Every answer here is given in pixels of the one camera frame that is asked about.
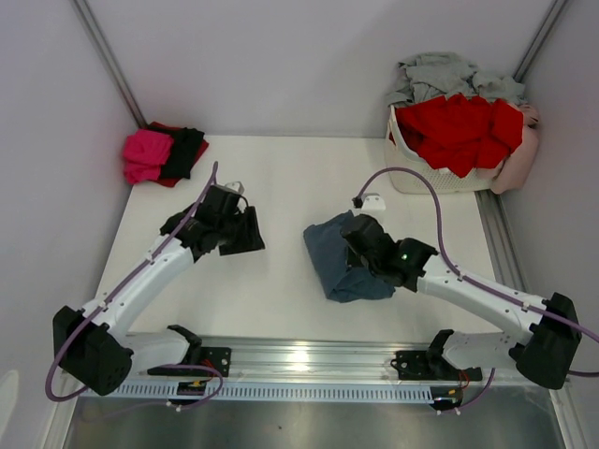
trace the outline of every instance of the laundry basket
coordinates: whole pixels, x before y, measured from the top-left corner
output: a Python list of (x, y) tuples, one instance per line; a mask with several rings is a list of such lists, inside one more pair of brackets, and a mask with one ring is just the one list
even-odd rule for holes
[[(439, 170), (431, 168), (424, 159), (410, 150), (405, 144), (400, 127), (397, 125), (395, 107), (393, 106), (391, 107), (391, 117), (387, 126), (385, 163), (387, 167), (405, 167), (417, 171), (432, 184), (438, 194), (486, 190), (492, 184), (492, 180), (479, 179), (476, 176), (475, 168), (465, 178), (454, 175), (448, 168)], [(404, 194), (427, 194), (429, 192), (421, 180), (409, 173), (395, 171), (390, 172), (389, 176), (393, 187)]]

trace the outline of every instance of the black garment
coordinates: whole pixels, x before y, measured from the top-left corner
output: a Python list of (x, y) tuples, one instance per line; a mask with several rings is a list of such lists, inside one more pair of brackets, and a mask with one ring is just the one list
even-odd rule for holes
[(191, 169), (196, 162), (196, 155), (204, 140), (204, 133), (195, 128), (172, 130), (150, 125), (148, 129), (158, 133), (168, 134), (174, 139), (170, 147), (170, 156), (160, 167), (159, 180), (171, 178), (191, 178)]

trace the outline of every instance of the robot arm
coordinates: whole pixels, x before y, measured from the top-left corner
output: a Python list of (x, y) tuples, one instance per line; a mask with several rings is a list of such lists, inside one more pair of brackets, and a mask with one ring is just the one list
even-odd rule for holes
[[(168, 235), (174, 231), (184, 210), (160, 229), (161, 236), (142, 258), (149, 263), (125, 285), (110, 305), (99, 313), (74, 340), (60, 367), (104, 396), (114, 391), (130, 372), (142, 372), (162, 365), (188, 361), (196, 364), (201, 340), (180, 326), (163, 332), (127, 335), (139, 314), (175, 277), (194, 265), (216, 247), (220, 255), (244, 253), (265, 248), (260, 237), (256, 209), (238, 208), (242, 200), (239, 182), (213, 185), (194, 216), (153, 258)], [(79, 311), (63, 307), (53, 319), (54, 352), (57, 354), (71, 332), (98, 306), (108, 292), (100, 293)]]
[(463, 268), (458, 276), (433, 247), (416, 239), (393, 241), (369, 215), (354, 217), (342, 229), (348, 265), (367, 267), (385, 281), (413, 292), (447, 300), (499, 327), (503, 332), (463, 334), (440, 331), (426, 354), (399, 354), (394, 368), (405, 379), (455, 380), (457, 371), (482, 368), (517, 369), (546, 388), (562, 387), (580, 334), (566, 325), (507, 303), (468, 282), (477, 280), (524, 303), (577, 322), (572, 301), (559, 294), (550, 300), (515, 291)]

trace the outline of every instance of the white tabletop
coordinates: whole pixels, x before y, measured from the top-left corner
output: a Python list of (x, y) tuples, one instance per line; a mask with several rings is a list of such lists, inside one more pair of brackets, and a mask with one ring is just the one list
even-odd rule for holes
[[(169, 189), (136, 185), (106, 265), (110, 288), (139, 260), (166, 219), (189, 206), (219, 161), (219, 183), (241, 181), (256, 206), (266, 251), (208, 254), (176, 278), (144, 311), (134, 331), (179, 324), (203, 336), (339, 341), (429, 342), (438, 330), (494, 327), (441, 299), (398, 289), (391, 299), (327, 300), (302, 231), (351, 208), (351, 198), (384, 166), (382, 139), (210, 137), (190, 181)], [(403, 195), (387, 175), (369, 189), (387, 202), (384, 226), (394, 239), (438, 246), (428, 196)], [(461, 265), (493, 279), (474, 194), (441, 197), (447, 250)]]

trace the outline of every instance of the pink cloth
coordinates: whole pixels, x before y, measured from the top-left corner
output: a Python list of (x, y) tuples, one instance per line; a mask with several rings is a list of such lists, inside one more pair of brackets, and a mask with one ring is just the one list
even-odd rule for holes
[(170, 156), (174, 140), (171, 136), (140, 129), (124, 143), (124, 177), (130, 184), (156, 181), (160, 167)]
[(124, 143), (123, 157), (128, 162), (146, 166), (162, 166), (170, 155), (174, 140), (171, 136), (140, 129)]
[(142, 181), (156, 181), (160, 176), (160, 166), (146, 166), (127, 162), (124, 165), (124, 178), (130, 184), (137, 184)]
[(506, 157), (496, 168), (478, 168), (476, 176), (483, 180), (494, 179), (490, 190), (499, 195), (511, 189), (521, 189), (533, 168), (534, 157), (539, 146), (539, 136), (536, 130), (529, 126), (539, 123), (539, 113), (531, 105), (517, 107), (524, 115), (522, 127), (522, 143), (516, 150)]
[(490, 187), (495, 194), (506, 190), (521, 189), (533, 168), (534, 157), (539, 146), (536, 130), (524, 126), (522, 128), (522, 143), (511, 156), (507, 158), (501, 173)]

